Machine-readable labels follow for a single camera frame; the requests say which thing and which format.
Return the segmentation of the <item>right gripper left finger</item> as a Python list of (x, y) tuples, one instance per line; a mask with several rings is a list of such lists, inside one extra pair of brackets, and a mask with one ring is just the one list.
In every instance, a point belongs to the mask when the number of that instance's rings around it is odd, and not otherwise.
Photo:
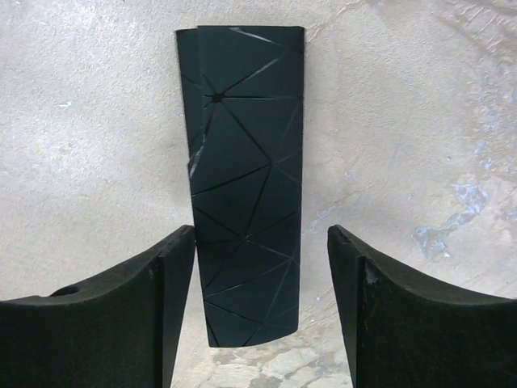
[(194, 254), (194, 230), (181, 226), (47, 297), (2, 302), (2, 386), (170, 386)]

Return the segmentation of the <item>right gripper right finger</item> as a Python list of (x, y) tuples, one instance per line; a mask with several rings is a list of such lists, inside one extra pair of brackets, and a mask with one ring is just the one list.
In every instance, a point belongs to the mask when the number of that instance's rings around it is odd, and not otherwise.
[(435, 279), (338, 225), (327, 250), (353, 386), (515, 386), (515, 300)]

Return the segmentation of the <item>black glasses case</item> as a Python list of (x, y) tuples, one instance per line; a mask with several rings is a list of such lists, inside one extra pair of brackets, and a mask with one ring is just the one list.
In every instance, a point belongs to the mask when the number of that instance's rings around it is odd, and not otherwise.
[(299, 323), (305, 30), (175, 38), (208, 343), (265, 344)]

